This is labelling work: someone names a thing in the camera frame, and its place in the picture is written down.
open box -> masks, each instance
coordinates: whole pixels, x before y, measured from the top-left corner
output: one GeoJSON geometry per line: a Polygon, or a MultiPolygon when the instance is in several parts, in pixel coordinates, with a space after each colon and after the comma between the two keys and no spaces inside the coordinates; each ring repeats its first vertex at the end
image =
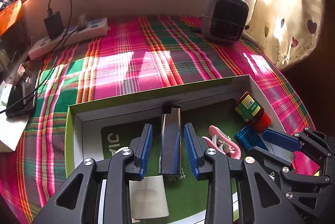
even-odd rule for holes
{"type": "MultiPolygon", "coordinates": [[[[245,126],[233,110],[234,103],[246,91],[271,118],[270,126],[284,131],[274,109],[249,75],[194,82],[71,105],[68,108],[65,134],[66,175],[68,177],[86,158],[96,161],[110,158],[116,150],[128,146],[132,138],[140,136],[144,124],[149,122],[153,125],[153,145],[146,175],[155,176],[158,174],[162,107],[174,105],[181,108],[182,131],[185,123],[191,122],[197,135],[208,136],[209,126],[215,125],[233,139],[245,126]]],[[[293,161],[293,153],[264,143],[270,152],[293,161]]],[[[196,181],[191,175],[186,155],[182,141],[183,174],[177,178],[165,178],[170,215],[160,219],[160,223],[193,224],[204,220],[208,184],[207,181],[196,181]]],[[[232,198],[236,220],[238,202],[234,182],[232,180],[232,198]]],[[[103,208],[104,190],[101,197],[100,208],[103,208]]],[[[145,223],[156,221],[145,220],[145,223]]]]}

power strip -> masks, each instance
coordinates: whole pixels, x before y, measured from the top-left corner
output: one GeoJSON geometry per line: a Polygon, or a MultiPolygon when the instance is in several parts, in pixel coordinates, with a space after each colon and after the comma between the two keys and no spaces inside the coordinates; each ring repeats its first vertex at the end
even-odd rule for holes
{"type": "MultiPolygon", "coordinates": [[[[70,34],[76,28],[77,28],[76,26],[70,27],[67,34],[70,34]]],[[[43,57],[45,54],[49,53],[62,39],[65,31],[66,30],[64,30],[63,33],[55,39],[50,39],[49,37],[45,37],[44,39],[41,39],[38,42],[36,42],[28,53],[30,59],[34,60],[39,57],[43,57]]],[[[62,45],[63,43],[61,43],[60,45],[56,47],[55,50],[60,49],[62,46],[63,47],[68,46],[68,45],[75,44],[83,40],[105,36],[107,34],[107,31],[108,31],[107,18],[93,20],[88,23],[87,28],[73,33],[71,37],[69,37],[69,39],[66,41],[66,44],[62,45]]]]}

barcode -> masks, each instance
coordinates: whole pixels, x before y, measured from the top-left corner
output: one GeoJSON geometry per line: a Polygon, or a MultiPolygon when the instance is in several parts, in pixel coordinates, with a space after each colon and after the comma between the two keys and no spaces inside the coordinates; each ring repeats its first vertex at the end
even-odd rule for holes
{"type": "Polygon", "coordinates": [[[255,100],[253,100],[252,98],[250,99],[250,101],[247,103],[247,109],[251,107],[251,105],[255,102],[255,100]]]}

plaid blanket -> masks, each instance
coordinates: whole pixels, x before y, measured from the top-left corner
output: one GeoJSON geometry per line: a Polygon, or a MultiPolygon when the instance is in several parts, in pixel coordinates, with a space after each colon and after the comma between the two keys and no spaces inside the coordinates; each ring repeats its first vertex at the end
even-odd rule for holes
{"type": "MultiPolygon", "coordinates": [[[[66,47],[50,80],[40,88],[14,153],[0,154],[0,194],[21,223],[31,223],[66,179],[64,131],[68,105],[189,82],[249,74],[273,106],[287,133],[314,127],[284,76],[245,40],[226,46],[190,31],[195,17],[140,16],[108,21],[105,37],[66,47]]],[[[45,58],[46,77],[54,55],[45,58]]],[[[300,174],[317,166],[296,153],[300,174]]]]}

pink plastic item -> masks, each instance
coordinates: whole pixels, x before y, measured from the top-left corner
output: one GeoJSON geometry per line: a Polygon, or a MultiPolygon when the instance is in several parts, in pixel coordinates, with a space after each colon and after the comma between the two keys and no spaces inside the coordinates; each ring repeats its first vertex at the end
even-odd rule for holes
{"type": "MultiPolygon", "coordinates": [[[[229,138],[227,138],[227,137],[222,133],[222,131],[221,131],[219,128],[217,128],[216,126],[210,126],[210,127],[209,127],[209,135],[210,135],[211,137],[214,137],[215,135],[217,135],[219,140],[221,140],[221,141],[223,141],[223,142],[225,142],[225,143],[227,143],[227,144],[229,145],[229,149],[228,149],[229,152],[227,152],[227,153],[230,154],[231,158],[238,159],[238,160],[241,158],[241,150],[240,150],[240,148],[238,147],[238,145],[235,144],[235,143],[234,143],[232,140],[230,140],[229,138]]],[[[222,151],[222,150],[219,149],[219,147],[217,146],[217,143],[214,144],[214,143],[212,142],[212,140],[209,139],[209,138],[207,138],[207,137],[204,137],[204,136],[203,136],[202,138],[204,138],[204,139],[207,141],[207,144],[208,144],[208,146],[209,146],[210,148],[214,148],[214,149],[216,149],[217,151],[220,151],[221,153],[223,153],[223,154],[226,155],[226,153],[225,153],[224,151],[222,151]]]]}

